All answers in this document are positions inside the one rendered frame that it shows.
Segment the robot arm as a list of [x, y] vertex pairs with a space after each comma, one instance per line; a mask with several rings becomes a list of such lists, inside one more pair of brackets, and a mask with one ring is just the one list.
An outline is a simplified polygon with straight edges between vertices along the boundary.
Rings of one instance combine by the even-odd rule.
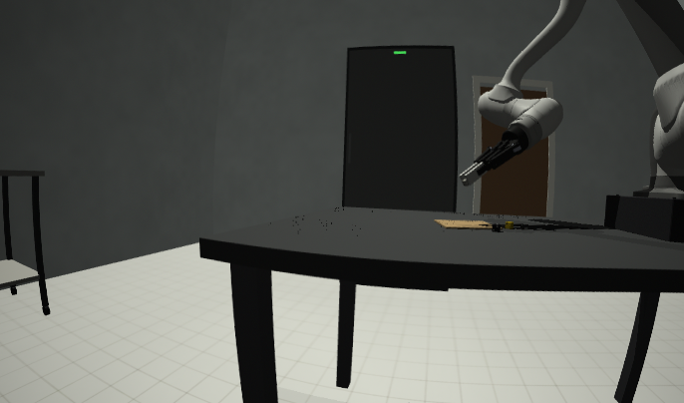
[[[643, 187], [633, 196], [684, 199], [684, 10], [677, 0], [616, 1], [659, 77], [650, 120], [650, 189]], [[524, 99], [520, 81], [569, 32], [585, 2], [560, 0], [551, 22], [514, 59], [503, 80], [479, 98], [478, 108], [485, 119], [503, 128], [517, 126], [525, 131], [526, 150], [557, 129], [563, 107], [555, 98]]]

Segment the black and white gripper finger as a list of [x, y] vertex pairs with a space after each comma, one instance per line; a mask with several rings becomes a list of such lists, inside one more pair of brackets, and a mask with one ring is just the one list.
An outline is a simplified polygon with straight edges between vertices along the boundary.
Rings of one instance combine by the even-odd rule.
[[503, 144], [503, 141], [499, 141], [493, 148], [492, 147], [487, 147], [487, 149], [476, 159], [474, 160], [474, 164], [469, 167], [466, 171], [464, 171], [462, 174], [459, 175], [461, 181], [465, 178], [465, 174], [471, 171], [474, 167], [476, 167], [479, 163], [482, 163], [482, 159], [487, 159], [490, 155], [496, 152], [497, 148]]
[[507, 144], [509, 143], [509, 140], [506, 140], [503, 142], [501, 146], [498, 147], [498, 150], [493, 153], [490, 157], [487, 159], [482, 159], [482, 163], [478, 164], [476, 167], [474, 167], [471, 171], [469, 171], [467, 174], [465, 174], [465, 178], [470, 185], [472, 185], [475, 181], [477, 181], [481, 176], [483, 176], [487, 171], [495, 170], [514, 156], [518, 155], [519, 153], [522, 152], [522, 149], [519, 145], [519, 143], [515, 143], [514, 145], [511, 145], [507, 149], [503, 149]]

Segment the tan square mat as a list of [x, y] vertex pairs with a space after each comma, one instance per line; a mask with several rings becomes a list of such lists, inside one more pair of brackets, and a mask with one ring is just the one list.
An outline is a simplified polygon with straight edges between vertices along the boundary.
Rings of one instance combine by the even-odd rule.
[[[492, 229], [493, 225], [485, 221], [476, 220], [441, 220], [434, 219], [434, 222], [439, 223], [439, 225], [444, 228], [455, 228], [455, 229]], [[459, 226], [459, 227], [456, 227]]]

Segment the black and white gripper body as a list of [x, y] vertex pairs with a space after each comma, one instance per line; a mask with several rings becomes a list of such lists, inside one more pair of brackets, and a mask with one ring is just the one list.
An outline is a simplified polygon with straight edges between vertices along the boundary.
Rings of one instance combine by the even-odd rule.
[[504, 142], [506, 140], [509, 140], [510, 142], [505, 147], [503, 147], [504, 150], [510, 147], [511, 145], [514, 145], [515, 143], [520, 144], [522, 152], [526, 150], [528, 147], [528, 137], [525, 131], [517, 126], [511, 126], [503, 132], [502, 141]]

